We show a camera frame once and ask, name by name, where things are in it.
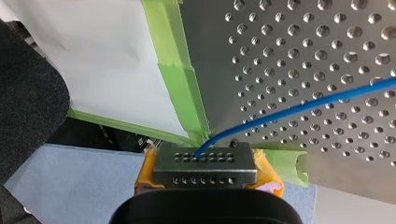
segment hole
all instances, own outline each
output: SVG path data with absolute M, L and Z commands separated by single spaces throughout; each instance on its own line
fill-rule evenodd
M 278 60 L 278 61 L 276 62 L 276 65 L 277 65 L 278 67 L 284 67 L 284 66 L 286 66 L 286 62 L 283 61 L 283 60 Z
M 381 127 L 376 127 L 376 128 L 374 128 L 374 132 L 375 133 L 382 133 L 382 132 L 384 132 L 384 129 L 381 128 Z
M 339 112 L 337 114 L 335 114 L 335 118 L 336 119 L 340 119 L 340 120 L 344 120 L 347 118 L 347 114 L 344 112 Z
M 253 60 L 253 63 L 254 63 L 254 65 L 260 65 L 260 64 L 262 64 L 262 60 L 259 58 L 256 58 Z
M 233 177 L 228 178 L 228 183 L 229 184 L 234 184 L 236 182 L 236 179 Z
M 349 129 L 356 129 L 358 126 L 356 125 L 356 123 L 350 123 L 350 124 L 347 125 L 347 127 Z
M 378 23 L 378 22 L 380 22 L 381 20 L 382 20 L 382 16 L 379 15 L 378 13 L 370 14 L 369 19 L 368 19 L 368 21 L 369 21 L 371 24 Z
M 312 93 L 312 98 L 314 98 L 315 100 L 320 99 L 323 97 L 323 93 L 321 91 L 315 91 L 314 93 Z
M 340 147 L 341 147 L 341 143 L 333 142 L 333 143 L 332 143 L 332 147 L 333 147 L 333 148 L 340 148 Z
M 254 91 L 254 87 L 253 87 L 253 85 L 249 85 L 249 84 L 247 84 L 246 86 L 245 86 L 245 89 L 247 90 L 247 91 Z
M 360 74 L 367 74 L 367 73 L 369 73 L 370 72 L 370 68 L 369 67 L 367 67 L 367 66 L 360 66 L 359 67 L 359 73 Z
M 207 178 L 201 177 L 201 184 L 206 184 L 206 183 L 207 183 Z
M 300 33 L 300 27 L 298 25 L 292 24 L 288 28 L 288 34 L 291 36 L 296 36 Z
M 304 16 L 303 16 L 303 20 L 304 20 L 305 22 L 311 22 L 311 21 L 313 21 L 314 19 L 315 19 L 314 14 L 309 13 L 309 12 L 305 13 Z
M 372 50 L 375 49 L 375 43 L 373 43 L 372 41 L 366 41 L 363 44 L 363 49 L 364 50 Z
M 314 41 L 312 41 L 311 39 L 307 38 L 303 40 L 303 46 L 304 48 L 309 48 L 311 46 L 314 45 Z
M 395 138 L 395 137 L 392 137 L 392 136 L 386 136 L 386 137 L 384 138 L 384 142 L 385 142 L 386 144 L 394 144 L 394 143 L 396 142 L 396 138 Z
M 243 46 L 239 51 L 241 52 L 242 56 L 247 56 L 249 51 L 250 51 L 250 49 L 248 47 L 246 47 L 246 46 Z
M 271 48 L 265 48 L 265 49 L 262 51 L 262 55 L 264 55 L 265 58 L 272 57 L 272 56 L 274 56 L 274 50 L 271 49 Z
M 286 44 L 286 40 L 285 40 L 284 38 L 280 37 L 280 38 L 278 38 L 278 39 L 276 40 L 276 44 L 277 44 L 278 46 L 283 46 L 283 45 Z
M 314 74 L 314 80 L 315 81 L 324 81 L 326 79 L 326 76 L 322 72 L 316 72 Z
M 299 92 L 296 89 L 290 89 L 289 90 L 289 96 L 296 97 L 298 95 L 299 95 Z
M 332 64 L 330 64 L 329 69 L 332 72 L 336 72 L 336 71 L 340 70 L 340 65 L 338 65 L 337 63 L 332 63 Z
M 275 89 L 275 87 L 269 86 L 266 88 L 266 91 L 268 94 L 274 94 L 276 92 L 276 89 Z
M 373 123 L 374 119 L 370 116 L 364 116 L 363 118 L 361 118 L 361 122 L 364 124 L 369 124 L 369 123 Z
M 227 22 L 232 21 L 232 20 L 233 20 L 233 14 L 231 14 L 231 13 L 226 13 L 225 16 L 224 16 L 224 19 L 225 19 Z
M 311 138 L 309 139 L 309 143 L 312 145 L 317 145 L 319 143 L 319 140 L 317 138 Z
M 345 74 L 343 76 L 341 76 L 341 83 L 347 85 L 347 84 L 351 84 L 353 82 L 353 76 L 350 74 Z
M 350 51 L 344 54 L 344 61 L 346 63 L 354 63 L 358 60 L 358 54 L 356 52 Z
M 310 128 L 314 132 L 320 131 L 320 126 L 318 124 L 311 124 Z
M 264 74 L 268 77 L 273 77 L 275 75 L 275 71 L 273 68 L 267 67 L 264 69 Z
M 370 147 L 378 147 L 378 143 L 370 143 Z
M 337 14 L 335 14 L 335 16 L 334 16 L 334 21 L 335 21 L 336 23 L 342 23 L 342 22 L 344 22 L 346 19 L 347 19 L 347 15 L 344 14 L 344 13 L 337 13 Z
M 380 53 L 375 57 L 375 63 L 378 65 L 385 65 L 390 62 L 390 56 L 387 53 Z
M 183 178 L 181 178 L 181 182 L 183 182 L 183 184 L 188 184 L 189 179 L 187 177 L 183 177 Z
M 378 153 L 380 158 L 389 158 L 390 157 L 390 153 L 388 151 L 380 151 Z
M 333 49 L 340 49 L 341 47 L 343 47 L 343 42 L 341 42 L 341 40 L 334 40 L 332 42 Z
M 315 52 L 315 59 L 318 61 L 323 61 L 327 59 L 327 52 L 324 50 L 318 50 Z
M 241 76 L 235 76 L 235 81 L 242 81 L 242 77 Z
M 245 1 L 244 0 L 235 0 L 235 1 L 233 1 L 233 7 L 237 11 L 242 10 L 245 7 Z
M 384 96 L 385 96 L 385 98 L 392 98 L 395 96 L 395 92 L 394 91 L 385 91 Z
M 325 119 L 325 120 L 323 120 L 323 123 L 324 123 L 325 125 L 331 125 L 331 124 L 332 124 L 332 121 L 331 121 L 330 119 Z
M 373 160 L 374 160 L 374 157 L 368 156 L 368 157 L 366 157 L 366 160 L 367 160 L 367 161 L 373 161 Z
M 291 135 L 289 135 L 289 139 L 292 141 L 296 141 L 296 140 L 298 140 L 298 136 L 296 134 L 291 134 Z
M 259 45 L 260 44 L 260 39 L 257 36 L 253 36 L 251 38 L 251 44 L 252 45 Z
M 276 20 L 277 22 L 281 22 L 281 21 L 283 21 L 283 20 L 285 20 L 285 19 L 286 19 L 286 17 L 285 17 L 284 14 L 282 14 L 281 12 L 276 13 L 276 15 L 275 15 L 275 20 Z
M 330 34 L 330 28 L 326 25 L 320 25 L 317 28 L 317 36 L 318 37 L 325 37 Z
M 311 84 L 309 82 L 302 82 L 301 87 L 303 87 L 304 89 L 308 89 L 311 87 Z
M 252 13 L 250 13 L 250 15 L 248 15 L 248 19 L 249 19 L 251 22 L 255 22 L 255 21 L 257 21 L 257 20 L 259 19 L 259 17 L 257 16 L 256 13 L 252 12 Z
M 367 0 L 352 0 L 350 6 L 353 10 L 362 10 L 367 7 Z
M 321 113 L 320 109 L 313 109 L 313 110 L 311 110 L 311 114 L 314 117 L 319 117 L 322 113 Z
M 312 63 L 311 62 L 303 62 L 303 69 L 308 69 L 312 67 Z
M 230 44 L 234 44 L 234 43 L 236 43 L 236 38 L 235 38 L 234 36 L 230 36 L 230 37 L 228 38 L 228 42 L 229 42 Z
M 334 134 L 336 135 L 342 135 L 344 134 L 344 130 L 342 128 L 336 128 L 333 130 Z
M 380 110 L 378 111 L 379 117 L 387 117 L 389 115 L 388 110 Z
M 359 113 L 359 112 L 361 112 L 361 108 L 360 107 L 358 107 L 358 106 L 352 106 L 351 108 L 350 108 L 350 110 L 352 111 L 352 113 Z
M 295 128 L 298 126 L 298 122 L 295 120 L 291 120 L 291 121 L 289 121 L 289 126 L 292 128 Z
M 288 8 L 290 10 L 295 10 L 300 6 L 300 0 L 288 0 Z
M 369 134 L 365 133 L 365 132 L 360 132 L 360 133 L 358 133 L 358 137 L 359 137 L 359 139 L 367 139 L 367 138 L 369 138 Z
M 260 8 L 265 11 L 272 6 L 271 0 L 260 0 Z
M 363 34 L 363 30 L 359 26 L 351 26 L 347 29 L 346 35 L 351 39 L 359 38 Z
M 366 100 L 366 105 L 370 107 L 376 106 L 378 105 L 378 100 L 376 98 L 368 98 Z
M 233 57 L 233 63 L 239 63 L 239 59 L 237 57 Z
M 385 40 L 390 40 L 396 37 L 396 27 L 389 26 L 381 31 L 381 37 Z
M 289 58 L 296 59 L 300 57 L 300 51 L 297 49 L 290 49 L 288 52 Z
M 264 24 L 262 27 L 262 34 L 263 35 L 270 35 L 274 31 L 274 28 L 271 25 Z
M 337 87 L 335 85 L 333 85 L 333 84 L 330 84 L 330 85 L 327 86 L 327 90 L 328 91 L 336 91 Z
M 248 27 L 241 23 L 236 27 L 236 32 L 240 35 L 244 34 L 247 31 Z
M 215 178 L 215 177 L 210 177 L 209 182 L 210 182 L 211 184 L 216 184 L 216 178 Z
M 318 0 L 318 8 L 320 10 L 328 10 L 332 7 L 332 0 Z

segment black object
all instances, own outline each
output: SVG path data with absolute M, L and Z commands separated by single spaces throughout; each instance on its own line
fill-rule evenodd
M 273 194 L 249 189 L 159 189 L 134 196 L 110 224 L 303 224 Z
M 59 73 L 0 22 L 0 184 L 62 124 L 70 106 Z

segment white paper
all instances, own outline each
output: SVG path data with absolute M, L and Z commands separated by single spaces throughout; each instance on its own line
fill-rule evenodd
M 140 0 L 3 0 L 61 73 L 76 110 L 187 136 Z

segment white surface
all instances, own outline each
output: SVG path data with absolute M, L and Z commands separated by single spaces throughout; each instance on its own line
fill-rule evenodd
M 314 224 L 334 223 L 394 224 L 396 205 L 318 186 Z
M 2 1 L 64 77 L 74 109 L 188 137 L 140 0 Z
M 5 187 L 38 220 L 107 224 L 134 195 L 143 154 L 44 145 Z

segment gray carpet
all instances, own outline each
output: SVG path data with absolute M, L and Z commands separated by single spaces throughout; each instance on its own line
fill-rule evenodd
M 0 186 L 62 124 L 69 106 L 59 73 L 0 21 Z M 4 188 L 0 202 L 4 224 L 34 223 Z

